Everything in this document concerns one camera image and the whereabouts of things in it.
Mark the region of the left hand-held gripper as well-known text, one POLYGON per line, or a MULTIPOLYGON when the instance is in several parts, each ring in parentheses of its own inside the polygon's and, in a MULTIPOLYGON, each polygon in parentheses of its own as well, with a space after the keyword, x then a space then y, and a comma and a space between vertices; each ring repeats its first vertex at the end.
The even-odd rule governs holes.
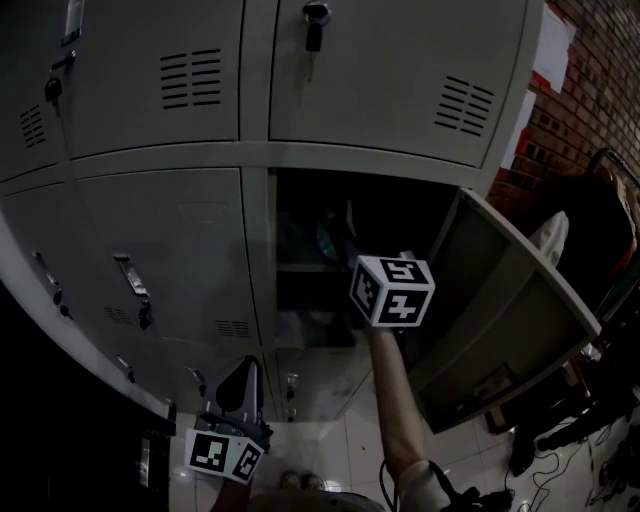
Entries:
POLYGON ((186 431, 185 466, 239 484, 251 482, 273 430, 263 416, 262 367, 254 356, 200 384, 201 407, 186 431))

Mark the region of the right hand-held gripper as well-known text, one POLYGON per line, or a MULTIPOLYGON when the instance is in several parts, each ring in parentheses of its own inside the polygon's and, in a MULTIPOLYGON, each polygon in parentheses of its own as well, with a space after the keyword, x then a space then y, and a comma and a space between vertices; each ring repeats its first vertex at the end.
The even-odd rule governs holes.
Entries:
POLYGON ((411 250, 395 257, 347 247, 349 315, 356 328, 414 328, 421 325, 436 284, 428 264, 411 250))

